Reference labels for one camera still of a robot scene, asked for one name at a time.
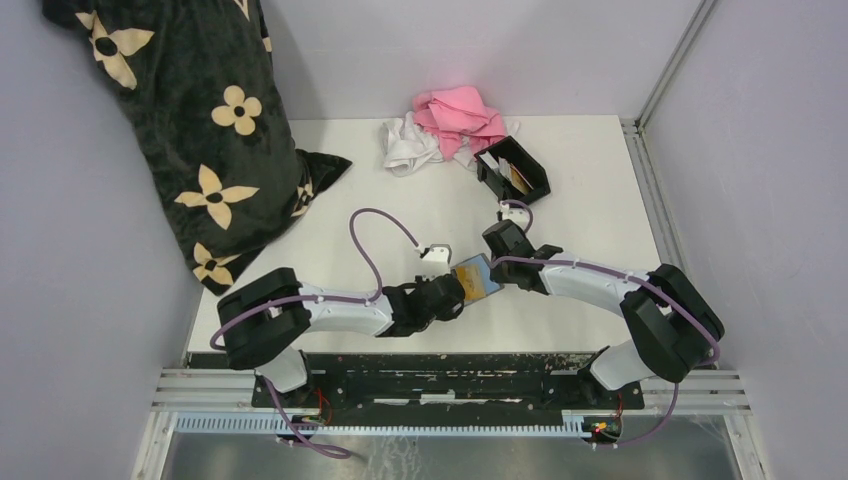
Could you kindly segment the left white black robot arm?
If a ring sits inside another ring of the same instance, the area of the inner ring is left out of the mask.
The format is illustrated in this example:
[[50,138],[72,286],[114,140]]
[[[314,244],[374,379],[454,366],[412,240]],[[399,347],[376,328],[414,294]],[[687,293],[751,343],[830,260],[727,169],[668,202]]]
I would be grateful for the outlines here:
[[254,371],[299,407],[315,391],[306,356],[293,346],[301,336],[409,337],[434,321],[457,318],[464,303],[463,285],[451,273],[355,293],[302,283],[293,269],[278,268],[218,302],[220,327],[210,346],[225,353],[230,369]]

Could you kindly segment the black plastic card box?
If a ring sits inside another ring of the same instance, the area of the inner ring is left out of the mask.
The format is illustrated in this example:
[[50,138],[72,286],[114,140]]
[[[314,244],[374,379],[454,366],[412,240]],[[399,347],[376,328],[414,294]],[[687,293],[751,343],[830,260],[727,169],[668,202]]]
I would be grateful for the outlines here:
[[512,136],[474,154],[477,178],[498,200],[531,205],[551,193],[545,168]]

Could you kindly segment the grey leather card holder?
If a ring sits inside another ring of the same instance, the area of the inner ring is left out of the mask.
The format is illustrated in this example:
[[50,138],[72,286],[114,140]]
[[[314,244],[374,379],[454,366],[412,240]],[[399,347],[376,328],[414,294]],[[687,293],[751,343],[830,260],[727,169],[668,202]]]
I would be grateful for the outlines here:
[[477,254],[451,267],[463,286],[464,305],[469,306],[504,289],[491,279],[491,262],[485,253]]

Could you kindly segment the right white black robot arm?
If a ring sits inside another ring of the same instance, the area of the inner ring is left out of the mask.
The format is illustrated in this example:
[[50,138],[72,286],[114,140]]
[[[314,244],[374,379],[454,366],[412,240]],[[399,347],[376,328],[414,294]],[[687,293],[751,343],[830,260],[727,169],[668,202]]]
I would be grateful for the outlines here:
[[494,282],[583,301],[624,320],[629,340],[602,349],[581,370],[577,392],[585,405],[602,408],[622,387],[650,377],[679,383],[719,359],[724,326],[678,267],[626,271],[560,247],[536,248],[510,220],[482,238],[491,250]]

